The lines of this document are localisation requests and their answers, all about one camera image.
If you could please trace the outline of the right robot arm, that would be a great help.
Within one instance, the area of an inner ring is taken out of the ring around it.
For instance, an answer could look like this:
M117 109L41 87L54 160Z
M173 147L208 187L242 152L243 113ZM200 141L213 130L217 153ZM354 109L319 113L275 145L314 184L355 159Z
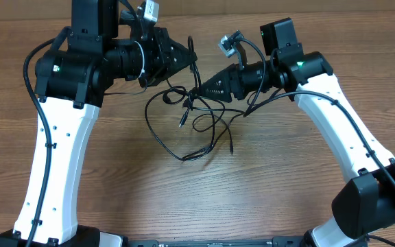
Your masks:
M248 93L287 97L316 125L332 150L344 188L332 201L332 217L301 237L274 237L273 246L366 246L374 232L395 224L395 156L380 144L346 99L337 76L319 52L304 53L293 21L260 28L260 60L246 60L241 32L223 37L220 49L238 61L198 86L209 99L230 102Z

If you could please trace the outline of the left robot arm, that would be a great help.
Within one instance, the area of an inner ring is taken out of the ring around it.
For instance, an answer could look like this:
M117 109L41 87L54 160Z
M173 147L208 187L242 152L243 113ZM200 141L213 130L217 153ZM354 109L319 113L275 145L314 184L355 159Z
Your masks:
M159 5L144 1L74 1L71 24L39 45L35 83L36 148L21 212L0 246L127 246L128 238L77 220L86 146L116 79L143 88L196 61L195 52L157 26Z

